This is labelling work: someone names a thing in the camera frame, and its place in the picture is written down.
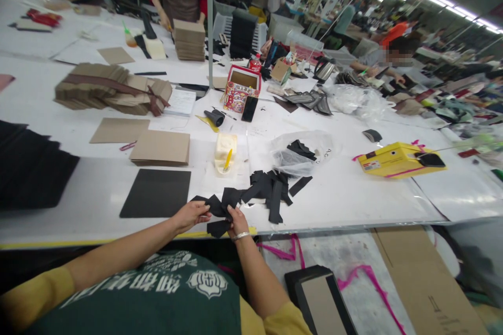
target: yellow tape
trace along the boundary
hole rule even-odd
[[[256,235],[257,228],[249,227],[250,234]],[[175,239],[187,239],[187,238],[208,238],[211,235],[207,232],[194,232],[194,233],[183,233],[175,237]],[[224,238],[228,238],[229,235],[225,233]],[[51,249],[51,248],[64,248],[64,247],[75,247],[75,246],[95,246],[104,243],[109,243],[115,241],[115,239],[106,240],[89,240],[89,241],[63,241],[63,242],[29,242],[29,243],[8,243],[0,244],[0,250],[20,250],[20,249]]]

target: red bottle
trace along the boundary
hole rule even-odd
[[[262,69],[262,64],[260,63],[260,54],[257,54],[256,56],[256,58],[250,59],[249,68],[254,72],[260,73],[260,70]]]

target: wristwatch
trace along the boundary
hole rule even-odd
[[[239,233],[235,237],[232,237],[231,239],[233,242],[236,242],[238,239],[246,237],[246,236],[250,236],[250,232]]]

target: notebook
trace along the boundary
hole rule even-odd
[[[164,114],[189,117],[194,108],[196,92],[175,89],[169,98],[169,107],[164,109]]]

